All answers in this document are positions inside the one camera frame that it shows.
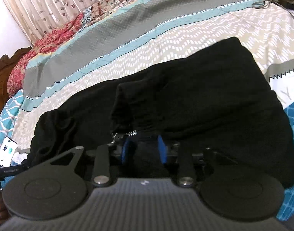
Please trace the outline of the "black pants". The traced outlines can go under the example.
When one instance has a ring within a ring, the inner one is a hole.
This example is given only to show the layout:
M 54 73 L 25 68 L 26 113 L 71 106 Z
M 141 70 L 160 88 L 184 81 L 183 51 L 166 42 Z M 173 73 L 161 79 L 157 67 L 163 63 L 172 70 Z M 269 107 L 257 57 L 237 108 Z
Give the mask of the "black pants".
M 34 166 L 75 146 L 93 150 L 130 131 L 182 149 L 211 147 L 294 185 L 288 116 L 235 37 L 74 94 L 40 116 L 27 159 Z

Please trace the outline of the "red floral quilt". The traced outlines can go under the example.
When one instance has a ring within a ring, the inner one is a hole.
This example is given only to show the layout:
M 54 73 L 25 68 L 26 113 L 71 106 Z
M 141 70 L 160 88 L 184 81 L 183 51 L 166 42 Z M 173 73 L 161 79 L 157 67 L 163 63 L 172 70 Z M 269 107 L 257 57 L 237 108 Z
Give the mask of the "red floral quilt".
M 73 20 L 55 28 L 35 44 L 32 44 L 32 50 L 21 58 L 10 73 L 7 83 L 8 95 L 14 96 L 22 89 L 27 64 L 38 53 L 48 54 L 55 52 L 59 46 L 69 41 L 84 28 L 104 19 L 133 1 L 135 0 L 100 0 L 93 2 Z

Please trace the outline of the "carved wooden headboard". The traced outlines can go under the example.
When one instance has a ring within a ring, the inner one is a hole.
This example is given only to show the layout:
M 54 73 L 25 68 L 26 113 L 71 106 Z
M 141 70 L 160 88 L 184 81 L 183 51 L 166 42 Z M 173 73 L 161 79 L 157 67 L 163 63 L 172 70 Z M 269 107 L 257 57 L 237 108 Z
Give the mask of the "carved wooden headboard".
M 31 49 L 31 46 L 21 48 L 18 49 L 12 57 L 8 57 L 8 55 L 3 55 L 0 58 L 0 113 L 2 112 L 5 104 L 9 99 L 7 83 L 10 73 L 19 62 L 19 60 Z

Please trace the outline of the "patterned bed sheet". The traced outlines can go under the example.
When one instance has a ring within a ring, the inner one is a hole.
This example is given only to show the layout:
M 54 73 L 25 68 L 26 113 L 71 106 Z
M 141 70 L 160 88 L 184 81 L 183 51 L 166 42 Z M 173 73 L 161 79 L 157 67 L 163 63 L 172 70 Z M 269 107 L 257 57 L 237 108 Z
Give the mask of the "patterned bed sheet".
M 251 52 L 294 133 L 293 12 L 264 0 L 137 0 L 29 62 L 23 88 L 0 114 L 0 146 L 6 137 L 18 144 L 10 166 L 26 159 L 40 115 L 73 94 L 230 37 Z

